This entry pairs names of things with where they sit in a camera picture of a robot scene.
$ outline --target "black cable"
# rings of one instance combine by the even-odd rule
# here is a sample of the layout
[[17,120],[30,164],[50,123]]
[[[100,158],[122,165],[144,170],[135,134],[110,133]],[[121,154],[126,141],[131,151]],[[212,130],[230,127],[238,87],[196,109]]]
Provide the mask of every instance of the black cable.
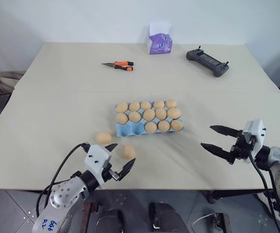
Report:
[[[60,183],[65,182],[65,181],[55,182],[55,183],[53,183],[53,185],[60,184]],[[42,195],[46,192],[46,190],[48,188],[49,188],[49,185],[45,189],[43,189],[43,191],[38,195],[38,198],[37,198],[37,201],[36,201],[36,217],[39,216],[39,202],[41,201]]]
[[47,206],[48,204],[48,200],[49,200],[49,195],[51,193],[51,189],[52,189],[52,186],[54,184],[54,181],[56,180],[61,168],[63,167],[63,165],[66,163],[67,159],[71,156],[71,154],[78,148],[78,147],[81,147],[81,146],[85,146],[87,144],[85,143],[81,143],[81,144],[78,144],[76,147],[74,147],[70,152],[69,154],[64,158],[64,160],[62,161],[62,163],[60,164],[59,168],[57,169],[56,173],[54,174],[53,178],[52,178],[52,181],[49,185],[49,188],[48,188],[48,193],[47,193],[47,196],[46,196],[46,200],[45,200],[45,207]]
[[277,227],[277,229],[278,229],[278,231],[279,231],[279,233],[280,233],[280,228],[279,228],[279,225],[278,225],[276,216],[275,216],[274,208],[273,208],[273,206],[272,206],[272,202],[271,202],[271,199],[270,199],[269,189],[268,189],[266,180],[265,180],[263,174],[261,173],[261,171],[259,170],[259,168],[256,166],[256,164],[255,164],[255,162],[254,162],[254,159],[253,159],[253,157],[252,157],[251,151],[250,151],[248,157],[249,157],[249,159],[250,159],[250,161],[251,161],[253,167],[255,168],[255,170],[257,171],[257,173],[260,175],[260,177],[261,177],[261,179],[262,179],[262,182],[263,182],[263,185],[264,185],[264,188],[265,188],[265,192],[266,192],[266,194],[267,194],[267,199],[268,199],[268,202],[269,202],[268,204],[269,204],[269,207],[270,207],[270,211],[271,211],[272,217],[273,217],[273,219],[274,219],[274,221],[275,221],[276,227]]
[[270,175],[270,180],[271,180],[271,185],[272,185],[272,189],[274,190],[274,195],[275,195],[275,198],[276,198],[276,202],[279,206],[279,214],[280,214],[280,199],[279,199],[279,196],[278,196],[278,193],[277,193],[277,189],[276,189],[276,184],[275,184],[275,181],[274,181],[274,176],[272,175],[272,172],[271,170],[269,169],[268,170],[269,172],[269,175]]

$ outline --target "egg carton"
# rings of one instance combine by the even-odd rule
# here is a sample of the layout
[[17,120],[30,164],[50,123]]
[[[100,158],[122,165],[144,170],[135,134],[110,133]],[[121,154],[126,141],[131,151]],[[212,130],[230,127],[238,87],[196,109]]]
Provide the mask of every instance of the egg carton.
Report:
[[[150,104],[152,106],[152,110],[156,110],[155,107],[153,107],[153,103],[154,101],[150,101]],[[141,115],[141,120],[137,123],[134,123],[133,121],[128,120],[126,124],[121,125],[119,123],[116,123],[116,129],[117,129],[117,137],[128,137],[131,135],[142,135],[142,134],[148,134],[148,132],[145,130],[145,124],[148,123],[149,121],[145,120],[143,118],[143,113],[145,110],[143,110],[142,108],[140,108],[137,112]],[[129,114],[131,113],[131,111],[128,109],[127,111],[125,111],[125,114],[128,116],[129,118]],[[169,124],[171,123],[171,121],[173,121],[172,118],[167,117],[165,119],[167,122],[169,122]],[[180,120],[183,122],[183,118],[182,116],[180,116],[178,119],[176,120]],[[156,125],[158,125],[158,123],[161,121],[159,120],[157,117],[155,117],[152,120]],[[167,132],[175,132],[174,129],[170,128]],[[157,128],[157,131],[155,133],[163,133],[160,129]]]

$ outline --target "game controller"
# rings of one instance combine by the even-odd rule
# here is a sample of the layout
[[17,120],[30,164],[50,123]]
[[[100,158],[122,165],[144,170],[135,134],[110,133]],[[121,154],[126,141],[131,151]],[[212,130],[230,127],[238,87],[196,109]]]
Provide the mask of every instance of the game controller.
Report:
[[213,57],[207,55],[200,49],[200,46],[196,50],[188,51],[186,54],[188,60],[197,61],[203,66],[213,71],[215,77],[222,76],[228,69],[229,66],[226,63],[221,63],[220,61],[214,59]]

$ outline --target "robotic arm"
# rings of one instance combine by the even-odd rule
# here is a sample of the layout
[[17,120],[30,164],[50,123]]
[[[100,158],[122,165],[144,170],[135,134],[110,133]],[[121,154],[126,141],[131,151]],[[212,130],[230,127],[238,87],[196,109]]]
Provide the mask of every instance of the robotic arm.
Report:
[[236,137],[236,143],[231,147],[230,152],[211,144],[201,143],[201,145],[210,153],[226,159],[231,165],[235,159],[244,159],[249,163],[251,154],[259,169],[271,173],[272,183],[277,190],[277,200],[280,200],[280,148],[269,148],[263,145],[266,128],[264,128],[262,120],[248,121],[243,130],[221,125],[214,125],[210,128],[223,135]]
[[126,163],[120,173],[111,170],[109,163],[111,151],[117,144],[106,147],[86,144],[86,171],[68,181],[52,186],[49,196],[50,202],[37,218],[32,233],[67,233],[70,229],[72,217],[89,193],[113,178],[115,181],[123,179],[131,170],[135,159]]

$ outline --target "tabletop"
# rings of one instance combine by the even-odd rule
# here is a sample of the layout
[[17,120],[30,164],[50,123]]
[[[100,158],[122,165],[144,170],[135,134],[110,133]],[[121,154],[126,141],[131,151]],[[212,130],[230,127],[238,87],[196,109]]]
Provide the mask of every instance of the tabletop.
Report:
[[[113,142],[119,144],[111,160],[114,170],[119,171],[126,163],[121,156],[123,145],[134,145],[137,153],[136,162],[127,177],[120,182],[109,181],[105,188],[263,188],[251,165],[238,160],[231,166],[225,160],[208,153],[200,145],[200,142],[211,143],[230,150],[235,138],[218,134],[209,126],[218,124],[243,129],[246,121],[261,118],[267,128],[264,144],[280,147],[280,93],[271,85],[271,81],[251,55],[246,56],[249,57],[247,63],[254,66],[255,73],[260,75],[256,81],[258,84],[262,83],[260,90],[257,91],[253,85],[249,89],[248,85],[242,82],[246,90],[241,85],[234,85],[227,91],[230,84],[223,80],[224,76],[219,78],[222,82],[220,84],[211,73],[206,72],[200,76],[206,83],[212,80],[213,84],[201,90],[205,85],[193,72],[195,70],[201,73],[202,68],[194,63],[187,61],[185,66],[181,66],[182,69],[191,68],[189,77],[195,80],[192,85],[189,77],[184,80],[182,69],[174,72],[173,66],[162,66],[158,55],[147,56],[144,61],[136,59],[133,52],[138,47],[140,53],[142,45],[104,47],[103,52],[111,50],[111,47],[113,51],[121,52],[117,54],[117,58],[104,60],[102,45],[49,43],[42,48],[0,115],[0,188],[43,189],[51,181],[66,154],[76,144],[86,141],[90,144],[96,143],[95,136],[100,131],[110,132]],[[125,47],[132,48],[133,52],[130,52],[131,49],[118,49]],[[193,45],[178,46],[182,51],[184,47]],[[208,47],[213,53],[219,51],[219,47],[228,46]],[[90,55],[86,55],[88,62],[83,61],[82,55],[75,56],[72,48],[77,53],[90,51]],[[227,49],[230,53],[233,53],[232,49],[247,52],[244,46],[229,46]],[[171,58],[170,54],[160,55],[161,60],[167,61],[166,57]],[[135,62],[135,71],[125,72],[99,66],[101,60],[131,60]],[[155,62],[149,65],[147,61],[151,60]],[[162,71],[162,75],[155,73],[152,77],[150,71],[154,65],[164,67],[163,69],[169,68],[168,74],[175,76]],[[231,77],[226,74],[225,79],[232,82]],[[155,88],[147,85],[147,88],[142,89],[143,84],[136,85],[137,81],[141,81],[141,77],[148,83],[151,81]],[[162,88],[156,86],[157,80],[162,83]],[[182,81],[181,87],[172,84],[172,80]],[[127,138],[115,136],[117,103],[169,98],[176,99],[182,111],[182,131]],[[77,170],[83,171],[84,157],[82,150],[75,151],[61,170],[58,180],[67,179]]]

